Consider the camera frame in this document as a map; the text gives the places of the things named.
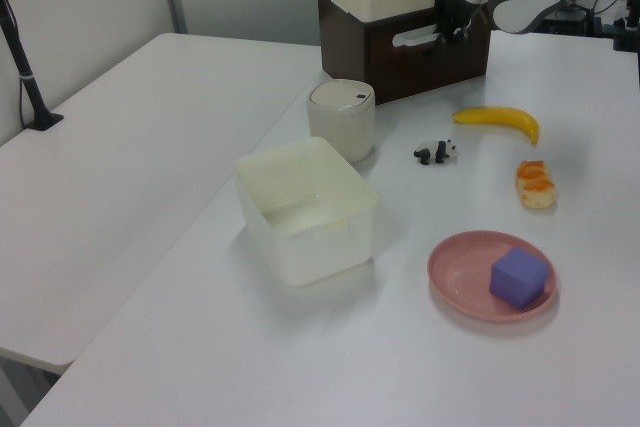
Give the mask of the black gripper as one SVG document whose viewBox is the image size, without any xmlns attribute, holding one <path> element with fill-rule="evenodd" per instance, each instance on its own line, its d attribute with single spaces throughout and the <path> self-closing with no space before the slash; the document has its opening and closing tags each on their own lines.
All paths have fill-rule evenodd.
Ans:
<svg viewBox="0 0 640 427">
<path fill-rule="evenodd" d="M 437 30 L 440 32 L 438 42 L 447 46 L 446 36 L 452 36 L 453 43 L 468 41 L 468 27 L 474 15 L 474 4 L 466 0 L 435 0 L 434 16 Z"/>
</svg>

